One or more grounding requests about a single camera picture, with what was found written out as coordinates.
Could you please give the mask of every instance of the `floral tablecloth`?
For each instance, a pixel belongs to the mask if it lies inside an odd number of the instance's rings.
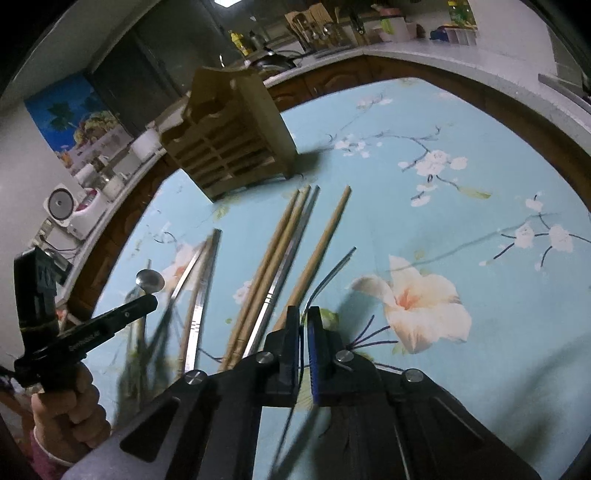
[[[172,288],[194,247],[220,228],[198,357],[212,374],[294,189],[322,190],[273,320],[351,185],[316,281],[358,250],[316,301],[325,325],[381,368],[422,369],[544,480],[558,478],[591,433],[591,218],[582,201],[510,130],[422,80],[346,90],[283,118],[303,173],[211,205],[177,172],[135,228],[95,313],[122,304],[148,261]],[[172,381],[188,296],[165,328],[163,301],[148,317],[152,393]],[[114,421],[133,410],[128,334],[86,361]],[[266,477],[286,417],[264,409],[254,478]],[[335,478],[343,462],[327,441],[342,438],[340,428],[338,416],[312,408],[306,375],[283,477]]]

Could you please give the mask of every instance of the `wall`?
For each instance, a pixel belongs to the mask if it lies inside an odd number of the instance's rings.
[[[470,0],[478,25],[478,46],[556,74],[550,34],[544,21],[520,0]]]
[[[0,112],[0,365],[6,368],[22,355],[12,260],[37,233],[46,218],[43,200],[59,183],[79,188],[24,104]]]
[[[139,4],[154,0],[78,0],[39,42],[0,98],[0,109],[79,72]]]

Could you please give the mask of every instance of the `sleeve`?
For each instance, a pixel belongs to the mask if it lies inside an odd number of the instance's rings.
[[[31,447],[33,450],[33,469],[43,480],[60,480],[69,467],[74,465],[45,450],[37,441],[35,429],[31,432]]]

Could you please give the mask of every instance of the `wall decoration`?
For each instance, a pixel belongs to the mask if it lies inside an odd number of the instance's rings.
[[[25,106],[72,176],[95,156],[112,158],[133,140],[81,73],[30,97]]]

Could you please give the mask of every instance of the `hand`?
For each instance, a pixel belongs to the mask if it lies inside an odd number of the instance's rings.
[[[111,434],[105,409],[99,405],[99,391],[83,364],[77,368],[76,392],[35,394],[31,406],[37,441],[66,462],[77,462]]]

